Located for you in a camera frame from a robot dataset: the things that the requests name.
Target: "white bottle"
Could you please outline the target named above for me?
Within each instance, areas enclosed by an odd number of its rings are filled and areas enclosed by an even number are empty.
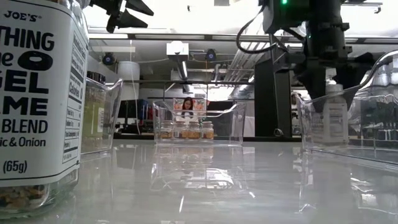
[[[326,85],[326,95],[343,91],[340,84]],[[347,102],[343,95],[328,97],[323,105],[323,144],[344,146],[348,144]]]

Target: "woman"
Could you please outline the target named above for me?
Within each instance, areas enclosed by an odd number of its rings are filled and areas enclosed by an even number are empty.
[[[182,109],[183,110],[193,110],[193,100],[190,97],[186,97],[184,99],[184,102],[182,104]],[[177,117],[175,118],[176,121],[185,121],[185,123],[189,123],[190,121],[198,121],[198,118],[193,115],[193,112],[190,111],[184,111],[184,112],[178,112]]]

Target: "reflective tabletop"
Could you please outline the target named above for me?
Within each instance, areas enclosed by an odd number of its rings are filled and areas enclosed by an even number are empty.
[[[77,187],[50,213],[0,223],[398,223],[398,167],[300,146],[115,140],[82,157]]]

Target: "seasoning jar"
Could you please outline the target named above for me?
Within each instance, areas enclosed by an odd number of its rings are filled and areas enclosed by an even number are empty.
[[[176,121],[174,126],[174,138],[186,139],[188,138],[188,127],[185,121]]]
[[[170,139],[173,137],[173,122],[163,121],[160,127],[160,138]]]
[[[83,119],[83,139],[81,153],[102,149],[106,91],[105,76],[87,72],[85,112]]]
[[[89,3],[1,1],[0,72],[24,81],[0,86],[0,220],[39,215],[78,182]]]
[[[214,129],[211,121],[204,121],[201,125],[201,138],[202,139],[213,139]]]
[[[190,121],[188,125],[188,138],[200,139],[200,125],[198,121]]]

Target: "nutrition facts label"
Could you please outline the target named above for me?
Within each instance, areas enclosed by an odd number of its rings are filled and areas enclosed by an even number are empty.
[[[84,89],[86,49],[79,41],[76,34],[73,37],[72,64],[69,81],[68,107],[65,126],[65,140],[63,143],[63,163],[68,162],[78,155],[80,146],[80,131]]]

